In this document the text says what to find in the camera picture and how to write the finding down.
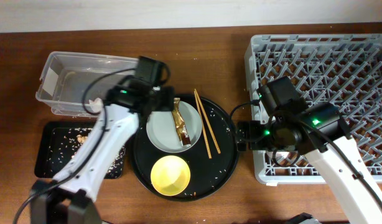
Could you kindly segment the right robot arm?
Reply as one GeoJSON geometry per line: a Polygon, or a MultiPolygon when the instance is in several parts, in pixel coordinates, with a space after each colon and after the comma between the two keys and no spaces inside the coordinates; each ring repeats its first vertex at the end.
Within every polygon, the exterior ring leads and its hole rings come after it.
{"type": "Polygon", "coordinates": [[[289,77],[261,86],[249,106],[263,106],[266,124],[230,126],[235,140],[256,150],[295,151],[322,176],[350,223],[382,223],[382,191],[368,171],[350,128],[331,103],[308,106],[289,77]]]}

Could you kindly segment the wooden chopstick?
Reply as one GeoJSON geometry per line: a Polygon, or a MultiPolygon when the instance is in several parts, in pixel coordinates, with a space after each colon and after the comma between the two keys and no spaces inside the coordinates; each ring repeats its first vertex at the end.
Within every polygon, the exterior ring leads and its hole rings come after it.
{"type": "Polygon", "coordinates": [[[202,100],[201,100],[200,96],[199,96],[199,102],[200,102],[200,107],[201,107],[201,112],[202,112],[202,118],[203,118],[203,121],[206,122],[207,128],[208,128],[208,130],[209,130],[209,133],[210,133],[211,136],[212,136],[212,140],[213,140],[213,143],[214,143],[215,148],[216,148],[216,150],[217,150],[217,153],[221,154],[220,147],[219,147],[219,145],[218,145],[218,143],[217,143],[217,139],[216,139],[215,134],[214,134],[214,132],[213,132],[212,126],[211,126],[211,124],[210,124],[210,121],[209,121],[209,119],[208,119],[208,117],[207,117],[207,114],[206,114],[206,111],[205,111],[205,109],[204,109],[204,106],[203,106],[203,103],[202,103],[202,100]]]}
{"type": "Polygon", "coordinates": [[[196,89],[194,89],[194,97],[195,97],[195,101],[196,101],[196,105],[197,105],[197,111],[199,113],[199,116],[200,116],[200,119],[201,119],[201,123],[202,123],[202,134],[203,134],[203,139],[205,141],[205,146],[206,146],[208,158],[212,159],[212,155],[211,155],[211,152],[210,152],[210,146],[209,146],[209,143],[208,143],[208,140],[207,140],[207,134],[206,134],[204,123],[203,123],[202,112],[201,112],[201,107],[200,107],[200,102],[199,102],[199,96],[198,96],[198,93],[197,93],[196,89]]]}

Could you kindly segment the grey plate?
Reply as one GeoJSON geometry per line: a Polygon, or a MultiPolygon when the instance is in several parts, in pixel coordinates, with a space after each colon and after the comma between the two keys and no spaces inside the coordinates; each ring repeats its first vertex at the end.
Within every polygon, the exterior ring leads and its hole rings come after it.
{"type": "Polygon", "coordinates": [[[180,153],[193,147],[202,133],[202,122],[198,111],[189,103],[180,101],[179,111],[185,120],[190,144],[182,146],[175,131],[175,122],[171,112],[152,112],[146,124],[149,140],[153,145],[168,153],[180,153]]]}

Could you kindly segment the yellow bowl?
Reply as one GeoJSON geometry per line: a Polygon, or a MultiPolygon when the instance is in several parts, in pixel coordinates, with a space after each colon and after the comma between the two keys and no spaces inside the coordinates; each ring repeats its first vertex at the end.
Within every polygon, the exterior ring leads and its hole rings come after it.
{"type": "Polygon", "coordinates": [[[151,169],[151,184],[164,196],[175,196],[189,185],[191,173],[189,165],[179,156],[164,156],[151,169]]]}

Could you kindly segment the gold snack wrapper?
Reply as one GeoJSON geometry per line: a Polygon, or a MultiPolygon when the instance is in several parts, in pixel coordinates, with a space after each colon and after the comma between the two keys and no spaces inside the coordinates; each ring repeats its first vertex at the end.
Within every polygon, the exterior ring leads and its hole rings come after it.
{"type": "Polygon", "coordinates": [[[185,125],[185,120],[183,119],[180,110],[180,98],[174,98],[174,109],[172,110],[172,117],[175,124],[175,131],[179,138],[181,146],[190,146],[191,140],[185,125]]]}

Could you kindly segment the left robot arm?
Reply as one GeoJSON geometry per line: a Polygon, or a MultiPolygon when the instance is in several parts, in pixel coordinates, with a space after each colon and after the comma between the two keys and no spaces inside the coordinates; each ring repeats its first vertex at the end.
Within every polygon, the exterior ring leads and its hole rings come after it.
{"type": "Polygon", "coordinates": [[[153,111],[174,108],[174,88],[166,84],[171,76],[167,64],[140,57],[136,67],[122,73],[124,77],[107,91],[86,141],[50,182],[35,182],[14,223],[26,207],[31,223],[104,222],[95,202],[117,153],[153,111]]]}

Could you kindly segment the food scraps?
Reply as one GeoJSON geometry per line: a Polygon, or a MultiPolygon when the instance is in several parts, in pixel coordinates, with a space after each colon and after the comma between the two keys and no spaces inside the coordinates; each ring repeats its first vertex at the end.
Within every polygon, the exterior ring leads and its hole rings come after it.
{"type": "MultiPolygon", "coordinates": [[[[55,128],[48,146],[46,177],[53,177],[74,157],[88,138],[92,128],[55,128]]],[[[106,179],[117,179],[124,169],[125,147],[117,153],[109,166],[106,179]]]]}

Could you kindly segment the white tissue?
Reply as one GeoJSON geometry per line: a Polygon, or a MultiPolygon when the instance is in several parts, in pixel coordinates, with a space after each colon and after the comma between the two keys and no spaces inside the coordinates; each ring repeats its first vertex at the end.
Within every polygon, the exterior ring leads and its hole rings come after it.
{"type": "Polygon", "coordinates": [[[88,100],[91,112],[99,113],[103,109],[103,100],[101,98],[95,98],[94,100],[88,100]]]}

